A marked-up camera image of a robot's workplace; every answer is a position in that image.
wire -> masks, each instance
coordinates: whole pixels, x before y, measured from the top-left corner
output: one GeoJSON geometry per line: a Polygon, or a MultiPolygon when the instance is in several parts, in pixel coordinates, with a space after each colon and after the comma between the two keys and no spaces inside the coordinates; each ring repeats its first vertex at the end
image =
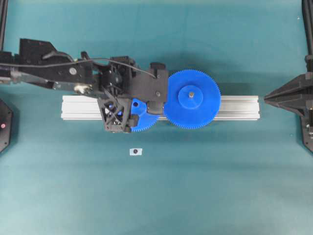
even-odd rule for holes
{"type": "Polygon", "coordinates": [[[131,66],[131,65],[128,65],[128,64],[125,64],[125,63],[122,63],[122,62],[119,62],[119,61],[111,60],[111,59],[108,59],[108,58],[90,58],[90,59],[87,59],[87,60],[78,60],[78,61],[74,61],[74,62],[50,64],[50,65],[19,65],[19,64],[0,63],[0,66],[10,66],[10,67],[18,67],[18,68],[51,68],[51,67],[66,66],[66,65],[77,65],[77,64],[85,63],[85,62],[93,62],[93,61],[96,61],[96,60],[109,61],[109,62],[112,62],[112,63],[115,63],[115,64],[124,65],[124,66],[127,66],[127,67],[129,67],[129,68],[131,68],[133,70],[137,70],[137,71],[146,73],[149,76],[151,76],[153,78],[156,78],[150,72],[147,72],[147,71],[141,70],[141,69],[139,69],[139,68],[137,68],[135,66],[131,66]]]}

black plastic bracket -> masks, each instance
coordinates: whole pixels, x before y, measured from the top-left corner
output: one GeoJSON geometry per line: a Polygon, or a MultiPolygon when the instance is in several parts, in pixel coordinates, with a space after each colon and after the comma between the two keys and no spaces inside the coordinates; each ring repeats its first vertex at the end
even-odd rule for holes
{"type": "Polygon", "coordinates": [[[0,152],[10,144],[13,112],[0,100],[0,152]]]}
{"type": "Polygon", "coordinates": [[[309,54],[307,73],[301,74],[264,98],[265,103],[300,116],[303,144],[313,152],[313,1],[302,0],[309,54]]]}

screw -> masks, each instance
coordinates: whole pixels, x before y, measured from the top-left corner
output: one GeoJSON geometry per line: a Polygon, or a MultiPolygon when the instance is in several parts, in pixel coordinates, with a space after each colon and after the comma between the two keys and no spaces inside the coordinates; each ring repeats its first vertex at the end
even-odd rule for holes
{"type": "Polygon", "coordinates": [[[69,69],[69,73],[72,74],[72,75],[76,75],[77,74],[77,70],[72,67],[72,68],[69,69]]]}
{"type": "Polygon", "coordinates": [[[195,96],[194,92],[189,92],[189,98],[193,98],[195,96]]]}

large blue gear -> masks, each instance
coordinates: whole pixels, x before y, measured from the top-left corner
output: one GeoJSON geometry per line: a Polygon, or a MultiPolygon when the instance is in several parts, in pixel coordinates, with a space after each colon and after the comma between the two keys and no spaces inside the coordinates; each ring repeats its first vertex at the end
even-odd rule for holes
{"type": "Polygon", "coordinates": [[[159,115],[152,115],[147,113],[147,104],[140,101],[139,99],[133,99],[131,114],[137,114],[139,116],[139,121],[137,126],[131,127],[133,132],[144,131],[151,126],[153,126],[159,115]]]}
{"type": "Polygon", "coordinates": [[[219,87],[207,74],[183,70],[169,77],[164,114],[174,125],[185,129],[201,128],[214,119],[220,105],[219,87]]]}

robotic arm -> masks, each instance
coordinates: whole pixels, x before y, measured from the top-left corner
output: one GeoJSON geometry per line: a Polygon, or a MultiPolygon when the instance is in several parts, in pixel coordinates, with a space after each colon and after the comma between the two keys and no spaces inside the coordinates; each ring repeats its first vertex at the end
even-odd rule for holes
{"type": "Polygon", "coordinates": [[[90,59],[81,52],[74,61],[50,42],[21,39],[19,54],[0,51],[0,83],[19,82],[97,98],[105,130],[130,133],[140,118],[131,114],[134,98],[146,103],[147,113],[163,114],[168,71],[161,63],[141,70],[128,56],[90,59]]]}

